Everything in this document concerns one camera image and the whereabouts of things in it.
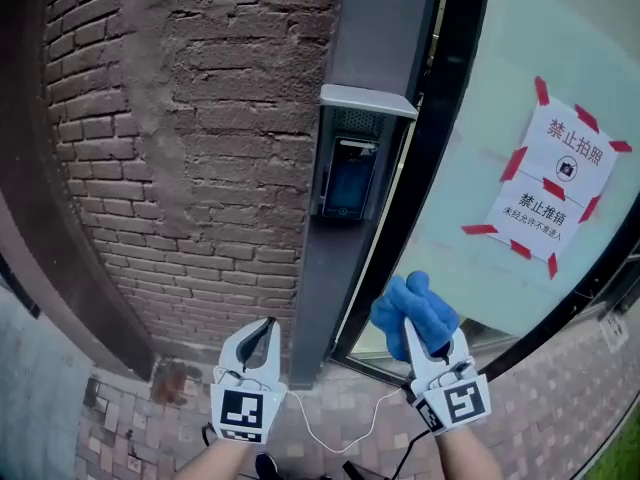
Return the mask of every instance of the black metal frame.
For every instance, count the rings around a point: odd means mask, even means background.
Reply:
[[[349,357],[349,353],[354,337],[360,335],[367,323],[371,304],[393,273],[429,194],[468,84],[486,2],[447,0],[438,48],[431,73],[424,81],[422,109],[402,174],[376,249],[332,354],[332,360],[390,384],[400,385],[403,379]],[[486,373],[489,380],[498,377],[586,308],[633,252],[640,235],[639,223],[640,195],[605,251],[574,290],[482,373]]]

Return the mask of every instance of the shoe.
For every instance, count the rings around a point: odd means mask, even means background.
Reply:
[[[276,460],[268,453],[256,455],[256,473],[260,480],[282,480]]]

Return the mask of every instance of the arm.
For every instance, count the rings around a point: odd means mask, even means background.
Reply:
[[[235,480],[250,443],[218,439],[176,474],[174,480]]]
[[[442,471],[447,480],[501,480],[502,472],[491,452],[469,427],[436,437]]]

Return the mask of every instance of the brick wall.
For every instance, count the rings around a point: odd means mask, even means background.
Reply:
[[[334,0],[47,0],[78,218],[157,343],[289,336]]]

